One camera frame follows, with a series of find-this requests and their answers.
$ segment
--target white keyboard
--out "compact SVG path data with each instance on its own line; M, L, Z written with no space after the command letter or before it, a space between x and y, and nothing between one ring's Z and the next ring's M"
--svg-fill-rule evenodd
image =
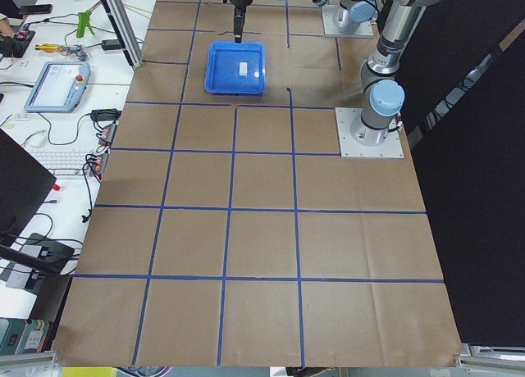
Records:
M28 153L58 178L82 178L85 155L91 150L28 149Z

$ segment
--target blue plastic bin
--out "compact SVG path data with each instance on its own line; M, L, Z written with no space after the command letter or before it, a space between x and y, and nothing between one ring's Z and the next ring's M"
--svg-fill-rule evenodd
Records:
M266 83L265 56L262 43L212 43L204 88L217 94L262 93Z

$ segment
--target metal bracket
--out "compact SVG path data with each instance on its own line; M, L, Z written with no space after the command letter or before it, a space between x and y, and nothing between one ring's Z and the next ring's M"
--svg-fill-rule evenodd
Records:
M361 116L362 108L336 108L337 134L342 157L357 158L404 158L403 147L399 139L399 132L389 133L385 142L370 148L357 142L350 134L350 126L357 117ZM395 127L395 120L390 123Z
M339 6L324 6L322 8L322 24L325 28L327 37L350 37L352 39L373 39L374 31L370 22L363 22L359 25L350 25L341 29L334 22L334 15Z

